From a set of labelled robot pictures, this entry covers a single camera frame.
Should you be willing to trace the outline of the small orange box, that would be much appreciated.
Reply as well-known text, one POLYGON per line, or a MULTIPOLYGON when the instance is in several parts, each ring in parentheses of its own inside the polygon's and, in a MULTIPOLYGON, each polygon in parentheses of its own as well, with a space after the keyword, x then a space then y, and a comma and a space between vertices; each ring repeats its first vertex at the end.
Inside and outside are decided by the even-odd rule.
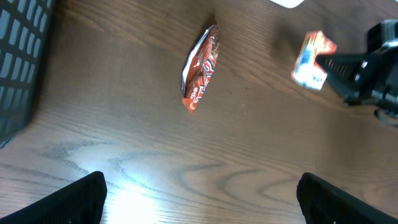
POLYGON ((336 44, 321 30, 307 32, 292 70, 293 81, 306 89, 321 90, 326 81, 327 72, 316 63, 316 57, 333 54, 336 49, 336 44))

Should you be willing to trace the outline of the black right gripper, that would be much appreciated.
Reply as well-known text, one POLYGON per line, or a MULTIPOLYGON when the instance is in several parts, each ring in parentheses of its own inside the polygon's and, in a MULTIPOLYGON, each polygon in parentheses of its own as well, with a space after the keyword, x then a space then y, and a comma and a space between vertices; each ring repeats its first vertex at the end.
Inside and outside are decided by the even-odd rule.
POLYGON ((316 63, 347 105, 373 105, 397 118, 397 47, 368 47, 366 54, 322 54, 316 63))

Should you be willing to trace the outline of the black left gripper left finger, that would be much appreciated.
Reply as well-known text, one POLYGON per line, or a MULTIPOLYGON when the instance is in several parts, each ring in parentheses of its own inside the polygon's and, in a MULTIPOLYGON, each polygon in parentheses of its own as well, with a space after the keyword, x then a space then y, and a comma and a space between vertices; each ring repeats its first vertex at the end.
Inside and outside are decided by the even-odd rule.
POLYGON ((96 171, 1 218, 1 224, 100 224, 106 196, 104 174, 96 171))

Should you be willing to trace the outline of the orange red chip bag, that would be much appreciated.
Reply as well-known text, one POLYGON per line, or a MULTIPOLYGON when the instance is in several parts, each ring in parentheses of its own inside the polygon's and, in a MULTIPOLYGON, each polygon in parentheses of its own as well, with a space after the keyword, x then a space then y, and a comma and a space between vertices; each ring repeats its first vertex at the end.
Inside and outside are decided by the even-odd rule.
POLYGON ((210 26, 192 48, 182 70, 182 102, 194 112, 213 76, 218 58, 218 24, 210 26))

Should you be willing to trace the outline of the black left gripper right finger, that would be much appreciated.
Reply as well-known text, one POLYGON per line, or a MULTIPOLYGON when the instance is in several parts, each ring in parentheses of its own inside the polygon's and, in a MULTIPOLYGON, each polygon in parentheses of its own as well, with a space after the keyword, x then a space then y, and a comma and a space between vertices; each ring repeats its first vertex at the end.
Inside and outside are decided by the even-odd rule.
POLYGON ((307 224, 397 224, 397 219, 306 172, 297 200, 307 224))

